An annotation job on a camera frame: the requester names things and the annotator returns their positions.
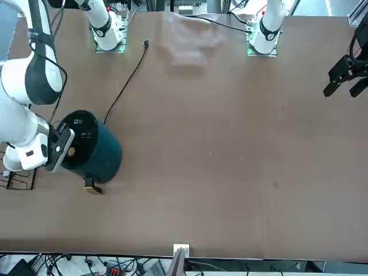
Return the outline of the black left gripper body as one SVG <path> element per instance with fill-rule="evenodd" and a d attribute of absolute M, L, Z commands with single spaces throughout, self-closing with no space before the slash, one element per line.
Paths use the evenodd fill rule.
<path fill-rule="evenodd" d="M 358 43 L 360 54 L 355 56 L 353 48 Z M 354 31 L 350 42 L 350 59 L 352 62 L 353 76 L 365 76 L 367 70 L 367 20 L 362 20 Z"/>

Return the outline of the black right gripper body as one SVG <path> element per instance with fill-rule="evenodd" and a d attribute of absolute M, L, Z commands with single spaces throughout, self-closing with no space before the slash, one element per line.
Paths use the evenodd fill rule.
<path fill-rule="evenodd" d="M 49 138 L 69 138 L 69 128 L 65 122 L 49 124 Z"/>

